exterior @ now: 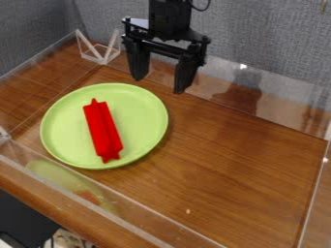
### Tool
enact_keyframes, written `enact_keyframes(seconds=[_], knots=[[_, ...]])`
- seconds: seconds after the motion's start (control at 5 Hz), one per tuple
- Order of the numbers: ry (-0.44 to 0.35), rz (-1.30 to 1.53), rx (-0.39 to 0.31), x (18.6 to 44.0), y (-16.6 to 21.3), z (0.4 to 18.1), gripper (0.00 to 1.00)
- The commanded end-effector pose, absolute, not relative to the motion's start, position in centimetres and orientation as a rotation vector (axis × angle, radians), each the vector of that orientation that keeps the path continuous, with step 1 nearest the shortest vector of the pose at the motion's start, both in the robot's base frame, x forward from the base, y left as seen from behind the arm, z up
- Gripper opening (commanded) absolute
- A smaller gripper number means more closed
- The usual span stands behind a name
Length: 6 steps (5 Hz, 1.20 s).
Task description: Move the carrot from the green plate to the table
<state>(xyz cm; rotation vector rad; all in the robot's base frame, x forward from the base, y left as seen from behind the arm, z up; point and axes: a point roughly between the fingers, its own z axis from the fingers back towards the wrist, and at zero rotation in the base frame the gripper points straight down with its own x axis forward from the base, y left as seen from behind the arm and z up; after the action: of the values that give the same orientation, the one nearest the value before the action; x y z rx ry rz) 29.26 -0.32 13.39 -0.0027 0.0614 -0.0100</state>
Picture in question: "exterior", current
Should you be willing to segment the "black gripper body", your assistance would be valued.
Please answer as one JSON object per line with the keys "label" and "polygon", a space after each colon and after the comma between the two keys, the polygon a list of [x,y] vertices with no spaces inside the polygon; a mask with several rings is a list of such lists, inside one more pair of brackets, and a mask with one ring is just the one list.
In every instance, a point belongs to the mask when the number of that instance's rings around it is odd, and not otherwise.
{"label": "black gripper body", "polygon": [[[211,39],[195,32],[190,25],[180,27],[178,22],[156,26],[147,19],[124,17],[122,19],[126,32],[122,35],[126,46],[138,44],[138,53],[147,51],[179,59],[183,55],[191,56],[199,65],[206,64],[207,46]],[[168,41],[190,42],[187,48],[167,45]]]}

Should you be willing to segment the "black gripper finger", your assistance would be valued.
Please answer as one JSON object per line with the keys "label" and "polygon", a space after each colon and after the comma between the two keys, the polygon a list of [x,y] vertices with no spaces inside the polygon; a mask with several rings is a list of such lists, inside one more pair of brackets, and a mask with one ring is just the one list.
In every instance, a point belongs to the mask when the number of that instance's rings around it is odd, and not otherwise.
{"label": "black gripper finger", "polygon": [[191,87],[196,71],[198,71],[198,62],[194,58],[182,57],[176,65],[175,72],[175,89],[176,94],[186,92],[187,88]]}
{"label": "black gripper finger", "polygon": [[126,38],[123,44],[127,51],[131,75],[135,80],[142,80],[148,74],[150,50],[142,41]]}

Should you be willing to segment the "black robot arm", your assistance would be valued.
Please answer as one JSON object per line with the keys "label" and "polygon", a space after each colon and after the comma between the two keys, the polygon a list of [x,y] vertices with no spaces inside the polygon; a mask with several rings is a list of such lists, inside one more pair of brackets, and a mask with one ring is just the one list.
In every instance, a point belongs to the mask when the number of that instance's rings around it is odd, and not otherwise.
{"label": "black robot arm", "polygon": [[148,74],[150,56],[156,53],[179,60],[174,92],[182,94],[191,87],[198,68],[206,65],[207,46],[211,39],[190,27],[191,10],[204,12],[192,0],[148,0],[148,19],[122,19],[130,72],[135,80]]}

